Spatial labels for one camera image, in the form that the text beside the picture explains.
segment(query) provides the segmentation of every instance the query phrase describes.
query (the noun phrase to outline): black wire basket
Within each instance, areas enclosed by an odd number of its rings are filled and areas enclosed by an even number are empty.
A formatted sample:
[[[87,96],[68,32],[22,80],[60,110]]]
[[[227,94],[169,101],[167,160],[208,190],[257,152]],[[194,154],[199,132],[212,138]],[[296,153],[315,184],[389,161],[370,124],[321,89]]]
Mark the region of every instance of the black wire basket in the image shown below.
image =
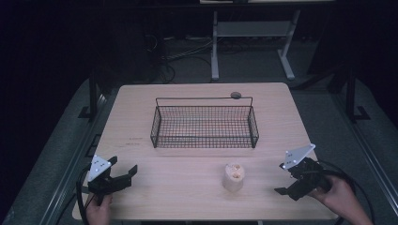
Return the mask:
[[[181,105],[243,98],[250,105]],[[161,106],[165,99],[176,104]],[[254,148],[259,139],[252,97],[158,97],[156,105],[150,135],[155,148]]]

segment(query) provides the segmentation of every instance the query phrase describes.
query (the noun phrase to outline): white stand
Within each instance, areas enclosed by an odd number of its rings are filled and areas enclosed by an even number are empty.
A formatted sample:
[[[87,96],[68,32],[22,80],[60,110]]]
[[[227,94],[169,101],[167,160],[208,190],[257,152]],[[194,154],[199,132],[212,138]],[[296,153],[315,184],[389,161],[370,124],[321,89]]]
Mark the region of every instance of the white stand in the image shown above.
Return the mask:
[[[296,10],[291,21],[280,22],[218,22],[217,11],[213,20],[213,51],[211,53],[211,79],[217,81],[219,75],[219,61],[217,58],[218,37],[286,37],[286,42],[278,55],[288,80],[294,80],[292,68],[287,60],[287,52],[295,34],[300,10]]]

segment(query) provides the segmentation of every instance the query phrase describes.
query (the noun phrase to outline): human hand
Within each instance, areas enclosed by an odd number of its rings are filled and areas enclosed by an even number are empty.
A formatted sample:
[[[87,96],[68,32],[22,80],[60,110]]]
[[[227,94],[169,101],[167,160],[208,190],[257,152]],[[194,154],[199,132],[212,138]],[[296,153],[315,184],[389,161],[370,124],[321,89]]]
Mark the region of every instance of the human hand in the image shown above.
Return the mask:
[[[373,224],[364,212],[351,186],[345,180],[337,176],[327,176],[327,179],[331,183],[329,192],[325,193],[322,188],[318,187],[308,195],[319,200],[335,214],[345,218],[353,225]]]
[[[111,221],[112,194],[103,197],[101,205],[99,199],[93,193],[88,195],[88,206],[85,209],[85,215],[90,225],[109,225]]]

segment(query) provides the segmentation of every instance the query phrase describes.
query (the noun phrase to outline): table top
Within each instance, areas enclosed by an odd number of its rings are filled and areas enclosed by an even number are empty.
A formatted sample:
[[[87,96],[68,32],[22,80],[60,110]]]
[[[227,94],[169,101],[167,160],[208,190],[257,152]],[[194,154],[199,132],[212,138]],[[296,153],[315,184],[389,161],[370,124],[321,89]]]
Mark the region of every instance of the table top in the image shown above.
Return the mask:
[[[230,97],[232,92],[253,97],[259,132],[255,148],[153,147],[156,98]],[[96,154],[118,157],[112,177],[138,165],[132,186],[114,193],[114,219],[334,219],[336,215],[310,197],[295,202],[274,190],[296,181],[279,167],[285,151],[309,143],[284,83],[127,85],[119,90]],[[234,193],[222,186],[224,167],[230,162],[242,165],[246,173],[243,188]],[[80,218],[76,206],[73,216]]]

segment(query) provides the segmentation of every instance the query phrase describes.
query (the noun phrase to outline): wire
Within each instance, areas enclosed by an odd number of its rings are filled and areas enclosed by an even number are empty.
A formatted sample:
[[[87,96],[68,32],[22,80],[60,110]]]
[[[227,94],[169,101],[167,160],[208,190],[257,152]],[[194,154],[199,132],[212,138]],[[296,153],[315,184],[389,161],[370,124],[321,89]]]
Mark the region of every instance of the wire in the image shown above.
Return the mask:
[[[331,168],[333,168],[334,170],[338,171],[331,171],[331,170],[322,170],[322,171],[307,171],[307,172],[301,172],[302,174],[310,174],[310,173],[321,173],[324,175],[335,175],[338,176],[340,178],[343,178],[349,186],[351,186],[352,191],[354,192],[354,194],[356,194],[356,187],[358,187],[360,189],[360,192],[362,193],[363,197],[365,198],[365,201],[368,204],[369,207],[369,211],[371,214],[371,221],[375,224],[375,211],[374,208],[372,206],[372,203],[369,200],[368,195],[366,194],[365,190],[363,189],[363,187],[354,179],[352,178],[352,176],[348,175],[346,172],[344,172],[342,169],[340,169],[338,166],[330,163],[330,162],[326,162],[324,160],[318,160],[318,162],[323,163],[325,165],[330,166]],[[335,224],[341,224],[343,221],[339,218],[337,220],[337,222]]]
[[[83,198],[82,198],[82,179],[83,176],[86,172],[88,172],[90,170],[91,167],[91,163],[88,164],[87,166],[85,166],[82,171],[80,172],[79,178],[76,181],[76,198],[77,198],[77,204],[79,206],[79,211],[80,211],[80,215],[82,216],[82,221],[83,224],[85,225],[89,225],[88,224],[88,220],[87,220],[87,216],[85,214],[85,208],[83,205]]]
[[[369,211],[371,214],[371,220],[372,222],[375,224],[375,211],[374,208],[372,206],[371,201],[369,200],[368,195],[366,194],[365,190],[363,189],[363,187],[350,175],[348,175],[347,173],[345,173],[342,169],[340,169],[338,166],[330,163],[330,162],[326,162],[324,160],[319,160],[319,162],[324,163],[332,168],[334,168],[335,170],[339,171],[341,174],[344,175],[345,180],[348,181],[348,184],[352,187],[354,187],[353,191],[355,193],[355,187],[358,187],[360,189],[360,192],[362,193],[363,197],[365,198],[365,201],[368,203],[369,206]]]
[[[95,197],[95,195],[91,196],[91,199],[85,204],[84,209],[87,209],[87,206],[88,206],[89,204],[91,204],[91,201],[93,201],[94,197]]]
[[[76,197],[76,194],[73,194],[72,197],[70,197],[68,203],[65,205],[64,209],[62,210],[62,212],[61,212],[61,214],[59,215],[59,218],[58,218],[58,220],[56,221],[55,224],[59,224],[59,221],[61,221],[61,218],[64,216],[65,211],[67,211],[67,209],[68,209],[70,203],[72,202],[72,200],[73,200],[75,197]]]

